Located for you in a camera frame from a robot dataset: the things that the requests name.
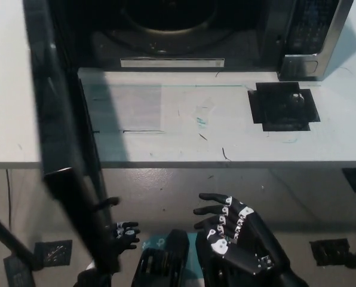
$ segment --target scratch on table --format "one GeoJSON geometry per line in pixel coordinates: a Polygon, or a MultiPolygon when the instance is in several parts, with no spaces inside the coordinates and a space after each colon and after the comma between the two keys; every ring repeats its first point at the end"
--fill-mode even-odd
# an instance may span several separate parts
{"type": "Polygon", "coordinates": [[[353,76],[355,75],[355,74],[353,74],[353,72],[351,70],[349,70],[346,67],[339,67],[339,69],[347,70],[349,73],[351,73],[351,75],[353,75],[353,76]]]}
{"type": "Polygon", "coordinates": [[[232,161],[226,156],[224,148],[222,148],[222,152],[223,152],[223,156],[225,157],[225,160],[232,161]]]}
{"type": "Polygon", "coordinates": [[[123,130],[122,133],[165,133],[163,130],[123,130]]]}
{"type": "Polygon", "coordinates": [[[296,139],[291,139],[291,140],[285,141],[285,142],[283,142],[283,143],[285,143],[285,144],[294,144],[295,142],[297,142],[297,140],[298,140],[298,138],[296,138],[296,139]]]}
{"type": "Polygon", "coordinates": [[[207,141],[207,139],[203,135],[201,135],[200,133],[199,133],[199,135],[201,136],[201,138],[203,138],[204,140],[207,141]]]}

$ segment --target black cable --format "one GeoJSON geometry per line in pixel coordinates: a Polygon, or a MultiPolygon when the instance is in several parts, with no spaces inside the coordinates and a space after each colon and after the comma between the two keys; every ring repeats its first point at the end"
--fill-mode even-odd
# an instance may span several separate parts
{"type": "Polygon", "coordinates": [[[11,202],[11,181],[8,169],[5,170],[5,175],[7,176],[7,187],[8,187],[8,228],[12,230],[12,202],[11,202]]]}

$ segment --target microwave door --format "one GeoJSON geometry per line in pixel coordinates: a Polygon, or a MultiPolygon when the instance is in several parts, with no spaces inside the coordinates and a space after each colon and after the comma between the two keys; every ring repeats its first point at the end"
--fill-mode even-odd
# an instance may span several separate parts
{"type": "Polygon", "coordinates": [[[110,213],[95,211],[107,195],[81,83],[67,66],[66,50],[46,0],[24,0],[24,13],[43,180],[97,268],[113,272],[118,262],[106,228],[110,213]]]}

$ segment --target microwave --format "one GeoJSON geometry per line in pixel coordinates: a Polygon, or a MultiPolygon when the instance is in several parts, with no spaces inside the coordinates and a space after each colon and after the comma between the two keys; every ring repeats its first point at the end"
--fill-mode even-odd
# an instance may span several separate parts
{"type": "Polygon", "coordinates": [[[311,79],[324,73],[351,5],[352,0],[23,0],[42,178],[97,268],[119,270],[108,232],[108,207],[116,199],[106,192],[78,69],[277,71],[280,80],[311,79]]]}
{"type": "Polygon", "coordinates": [[[353,0],[55,0],[75,66],[106,71],[326,71],[353,0]]]}

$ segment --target glossy black surface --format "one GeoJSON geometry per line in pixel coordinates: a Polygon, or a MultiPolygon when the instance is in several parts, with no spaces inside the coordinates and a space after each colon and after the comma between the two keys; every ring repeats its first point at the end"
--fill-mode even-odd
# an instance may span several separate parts
{"type": "Polygon", "coordinates": [[[54,2],[62,6],[58,17],[73,38],[79,66],[113,70],[122,69],[123,58],[168,57],[225,59],[230,70],[276,70],[294,0],[176,0],[177,11],[166,13],[153,9],[161,1],[54,2]]]}
{"type": "Polygon", "coordinates": [[[24,11],[38,116],[42,172],[49,192],[102,271],[118,270],[106,226],[109,211],[84,94],[69,51],[45,0],[25,0],[24,11]]]}
{"type": "Polygon", "coordinates": [[[287,53],[319,53],[338,4],[339,0],[298,0],[287,53]]]}

